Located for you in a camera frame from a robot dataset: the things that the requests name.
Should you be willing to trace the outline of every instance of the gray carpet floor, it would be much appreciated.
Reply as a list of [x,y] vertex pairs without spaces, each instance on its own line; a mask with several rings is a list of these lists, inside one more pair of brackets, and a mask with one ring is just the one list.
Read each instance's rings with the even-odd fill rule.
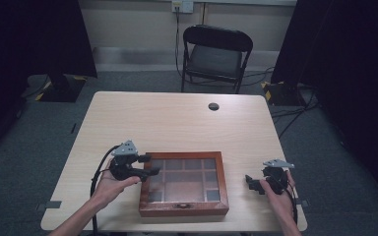
[[[257,83],[261,79],[246,78],[243,84],[252,85],[242,87],[240,93],[263,95]],[[25,94],[38,89],[44,80],[45,76],[30,77],[31,87]],[[36,207],[50,200],[92,97],[99,90],[179,92],[180,78],[177,72],[100,72],[98,79],[88,79],[75,103],[38,102],[30,96],[20,119],[0,141],[0,235],[48,233],[40,228],[44,212]],[[217,83],[187,85],[186,92],[233,90]],[[302,94],[305,100],[312,97],[311,89]],[[269,108],[273,115],[280,115],[299,107]],[[274,119],[279,134],[293,118]],[[299,116],[283,133],[281,144],[286,160],[296,166],[291,172],[299,196],[310,204],[304,209],[308,229],[303,235],[378,235],[378,186],[358,158],[342,146],[335,124],[319,106]]]

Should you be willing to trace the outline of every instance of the wall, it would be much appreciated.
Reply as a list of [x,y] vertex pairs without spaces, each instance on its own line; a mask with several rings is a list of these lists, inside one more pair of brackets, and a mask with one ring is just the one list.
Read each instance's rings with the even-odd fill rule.
[[[177,23],[170,1],[80,3],[92,47],[115,47],[128,55],[161,54],[164,61],[159,64],[173,64]],[[274,66],[294,9],[292,4],[287,5],[195,2],[193,14],[179,15],[180,42],[184,29],[200,23],[242,30],[254,42],[250,70]]]

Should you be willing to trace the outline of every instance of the electrical outlet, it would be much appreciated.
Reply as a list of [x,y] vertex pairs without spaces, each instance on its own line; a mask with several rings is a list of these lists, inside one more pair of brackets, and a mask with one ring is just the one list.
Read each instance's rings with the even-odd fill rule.
[[193,1],[171,1],[171,12],[193,13]]

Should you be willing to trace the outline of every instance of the light wood tabletop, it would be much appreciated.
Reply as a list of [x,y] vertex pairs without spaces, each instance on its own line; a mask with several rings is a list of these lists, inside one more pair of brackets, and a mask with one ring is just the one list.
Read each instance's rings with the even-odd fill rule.
[[[216,103],[219,109],[209,109]],[[55,229],[90,197],[91,179],[105,153],[132,140],[146,152],[221,151],[229,211],[226,216],[141,217],[141,183],[97,214],[100,231],[280,231],[267,197],[248,189],[245,175],[263,178],[264,161],[284,160],[266,100],[259,95],[100,91],[94,95],[41,222]],[[133,164],[143,168],[143,163]],[[298,206],[298,227],[307,222]],[[92,229],[90,222],[86,229]]]

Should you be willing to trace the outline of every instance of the person's right arm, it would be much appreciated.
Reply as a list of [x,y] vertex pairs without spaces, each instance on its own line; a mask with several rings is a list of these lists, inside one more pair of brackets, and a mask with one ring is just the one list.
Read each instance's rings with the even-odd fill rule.
[[[292,188],[294,188],[294,181],[287,171],[287,180]],[[269,199],[269,203],[272,206],[273,212],[275,213],[279,224],[281,225],[282,232],[284,236],[300,236],[302,235],[297,228],[297,225],[293,219],[293,206],[289,195],[283,192],[281,195],[275,194],[269,183],[266,180],[260,180],[260,184],[266,192],[266,196]]]

